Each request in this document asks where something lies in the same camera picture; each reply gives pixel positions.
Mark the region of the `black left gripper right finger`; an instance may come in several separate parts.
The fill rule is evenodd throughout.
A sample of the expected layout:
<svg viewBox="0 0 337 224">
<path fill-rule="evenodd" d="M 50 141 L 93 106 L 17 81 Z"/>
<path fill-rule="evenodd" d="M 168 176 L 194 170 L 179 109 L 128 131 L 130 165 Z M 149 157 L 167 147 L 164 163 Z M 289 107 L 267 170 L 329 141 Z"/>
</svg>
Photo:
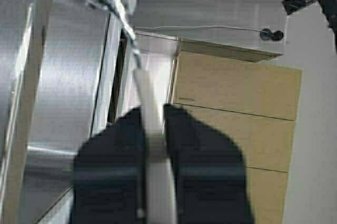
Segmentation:
<svg viewBox="0 0 337 224">
<path fill-rule="evenodd" d="M 179 223 L 252 223 L 245 160 L 226 134 L 164 105 Z"/>
</svg>

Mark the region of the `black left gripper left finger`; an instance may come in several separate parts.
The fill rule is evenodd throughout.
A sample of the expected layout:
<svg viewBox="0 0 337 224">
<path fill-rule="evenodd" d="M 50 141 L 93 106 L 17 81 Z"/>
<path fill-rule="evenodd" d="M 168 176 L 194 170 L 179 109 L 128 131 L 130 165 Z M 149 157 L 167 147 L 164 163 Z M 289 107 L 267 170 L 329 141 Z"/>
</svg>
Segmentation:
<svg viewBox="0 0 337 224">
<path fill-rule="evenodd" d="M 140 108 L 82 144 L 73 161 L 70 223 L 144 223 L 145 140 Z"/>
</svg>

